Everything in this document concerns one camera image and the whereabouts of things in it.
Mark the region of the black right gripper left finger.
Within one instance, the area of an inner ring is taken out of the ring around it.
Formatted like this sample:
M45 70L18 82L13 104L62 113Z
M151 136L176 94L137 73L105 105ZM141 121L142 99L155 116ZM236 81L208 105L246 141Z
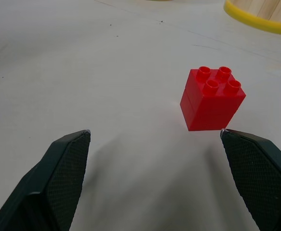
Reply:
M80 199L91 133L55 140L0 209L0 231L67 231Z

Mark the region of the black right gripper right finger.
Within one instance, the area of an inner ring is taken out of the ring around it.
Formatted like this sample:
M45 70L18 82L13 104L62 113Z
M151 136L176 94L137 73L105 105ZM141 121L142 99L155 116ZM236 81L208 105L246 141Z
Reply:
M222 129L236 188L261 231L281 231L281 150L270 140Z

